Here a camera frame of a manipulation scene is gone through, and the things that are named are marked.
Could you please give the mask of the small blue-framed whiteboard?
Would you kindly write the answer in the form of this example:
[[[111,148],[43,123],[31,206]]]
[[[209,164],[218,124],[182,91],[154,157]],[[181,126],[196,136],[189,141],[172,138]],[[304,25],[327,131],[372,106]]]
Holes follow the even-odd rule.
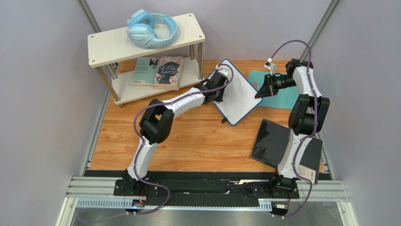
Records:
[[[236,125],[262,101],[262,98],[255,99],[257,90],[229,59],[224,59],[218,65],[230,69],[229,79],[233,79],[225,88],[223,101],[215,101],[214,104],[223,115],[222,123]]]

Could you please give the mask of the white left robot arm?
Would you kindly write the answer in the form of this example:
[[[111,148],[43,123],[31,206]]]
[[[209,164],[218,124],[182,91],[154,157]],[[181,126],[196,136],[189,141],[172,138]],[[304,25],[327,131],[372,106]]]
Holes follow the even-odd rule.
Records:
[[[115,183],[114,195],[139,195],[147,183],[150,161],[157,147],[170,135],[173,121],[186,111],[213,101],[222,101],[225,87],[233,80],[233,75],[225,75],[226,69],[216,69],[212,75],[194,85],[184,94],[170,100],[153,99],[142,109],[139,122],[140,130],[138,149],[132,163],[125,170],[121,179]]]

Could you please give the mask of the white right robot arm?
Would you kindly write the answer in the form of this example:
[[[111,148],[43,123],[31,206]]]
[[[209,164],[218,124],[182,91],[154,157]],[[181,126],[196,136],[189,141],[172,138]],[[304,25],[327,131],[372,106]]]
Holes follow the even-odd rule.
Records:
[[[274,197],[290,194],[296,187],[296,180],[314,183],[311,171],[303,171],[300,164],[304,152],[314,137],[322,129],[330,100],[319,92],[314,80],[313,64],[310,61],[291,59],[286,64],[286,74],[277,75],[272,58],[267,59],[264,67],[270,71],[256,98],[272,97],[279,90],[297,87],[298,98],[289,115],[289,142],[281,162],[273,176],[269,192]]]

